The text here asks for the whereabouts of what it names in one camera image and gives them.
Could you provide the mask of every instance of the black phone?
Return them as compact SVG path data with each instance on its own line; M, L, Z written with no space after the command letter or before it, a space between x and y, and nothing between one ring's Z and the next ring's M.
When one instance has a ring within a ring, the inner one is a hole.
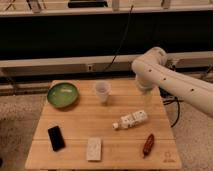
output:
M65 147L64 139L59 126L48 129L48 134L52 144L53 151L58 151Z

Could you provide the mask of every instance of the floor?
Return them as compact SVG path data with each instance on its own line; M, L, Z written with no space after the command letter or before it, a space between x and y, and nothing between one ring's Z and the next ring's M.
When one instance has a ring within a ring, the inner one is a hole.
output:
M0 171L25 171L24 164L45 94L0 97ZM166 106L170 121L176 104ZM213 171L213 120L181 103L181 116L173 128L183 163L181 171Z

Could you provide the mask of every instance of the wooden object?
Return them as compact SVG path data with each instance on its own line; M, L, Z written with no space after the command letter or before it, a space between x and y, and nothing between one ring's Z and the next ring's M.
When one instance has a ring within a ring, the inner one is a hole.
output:
M65 109L55 109L47 101L26 161L27 169L179 169L181 161L158 88L141 93L131 79L107 80L112 89L106 104L100 104L92 86L95 80L67 81L79 90L78 101ZM148 121L128 130L115 131L112 123L121 116L144 110ZM52 151L47 130L59 125L66 148ZM143 159L147 137L155 135L155 145ZM101 162L86 160L90 137L102 139Z
M87 144L87 160L100 161L101 160L101 139L89 138Z

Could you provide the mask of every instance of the green bowl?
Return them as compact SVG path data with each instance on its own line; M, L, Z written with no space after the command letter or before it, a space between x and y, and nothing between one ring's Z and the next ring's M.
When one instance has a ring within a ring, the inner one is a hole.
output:
M59 83L48 91L47 100L55 108L63 108L74 103L78 96L76 86L70 83Z

